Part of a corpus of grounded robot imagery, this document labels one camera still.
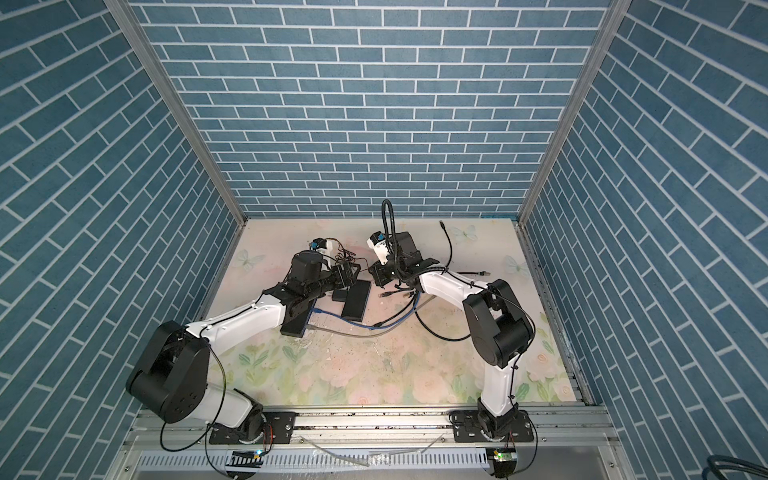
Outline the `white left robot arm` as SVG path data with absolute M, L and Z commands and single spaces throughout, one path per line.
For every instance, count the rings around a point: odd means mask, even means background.
M 325 294 L 352 286 L 361 266 L 317 251 L 293 256 L 283 281 L 256 299 L 216 317 L 154 331 L 126 381 L 126 391 L 167 424 L 194 418 L 231 429 L 259 428 L 263 407 L 244 393 L 209 379 L 209 365 L 223 367 L 221 355 L 267 330 L 300 336 L 309 311 Z

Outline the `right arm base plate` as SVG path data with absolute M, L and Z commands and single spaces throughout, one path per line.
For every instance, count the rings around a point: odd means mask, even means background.
M 479 442 L 533 442 L 535 434 L 528 413 L 511 409 L 495 417 L 490 412 L 479 410 L 453 410 L 448 414 L 456 443 Z

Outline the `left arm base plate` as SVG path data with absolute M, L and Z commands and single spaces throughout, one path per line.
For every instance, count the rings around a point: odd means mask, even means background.
M 288 444 L 291 441 L 297 413 L 293 411 L 261 412 L 237 428 L 215 424 L 209 442 L 213 445 Z

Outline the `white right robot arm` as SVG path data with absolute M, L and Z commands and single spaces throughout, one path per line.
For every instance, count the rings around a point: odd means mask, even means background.
M 495 418 L 510 412 L 516 361 L 535 337 L 535 325 L 510 285 L 471 279 L 424 258 L 407 232 L 377 231 L 367 245 L 377 258 L 369 267 L 376 285 L 397 280 L 463 310 L 475 351 L 486 363 L 480 405 Z

